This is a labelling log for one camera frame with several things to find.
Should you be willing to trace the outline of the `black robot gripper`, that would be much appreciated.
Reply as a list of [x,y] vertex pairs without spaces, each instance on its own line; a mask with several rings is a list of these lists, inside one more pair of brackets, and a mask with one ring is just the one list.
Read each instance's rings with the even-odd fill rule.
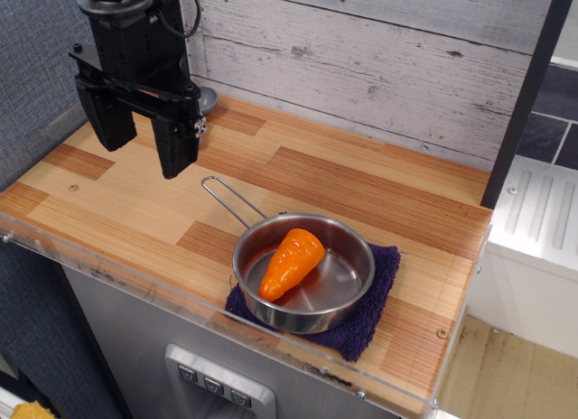
[[136,137],[134,110],[152,119],[163,177],[198,159],[200,139],[188,116],[200,116],[200,89],[186,64],[179,2],[80,2],[92,45],[76,43],[79,101],[99,142],[113,152]]

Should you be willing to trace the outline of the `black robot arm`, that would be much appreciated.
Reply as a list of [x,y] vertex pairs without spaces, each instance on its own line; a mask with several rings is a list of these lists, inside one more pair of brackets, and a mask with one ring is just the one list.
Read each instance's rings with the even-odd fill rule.
[[163,177],[198,157],[205,117],[189,75],[181,0],[77,0],[94,42],[69,52],[79,101],[99,142],[113,152],[137,135],[133,116],[152,122]]

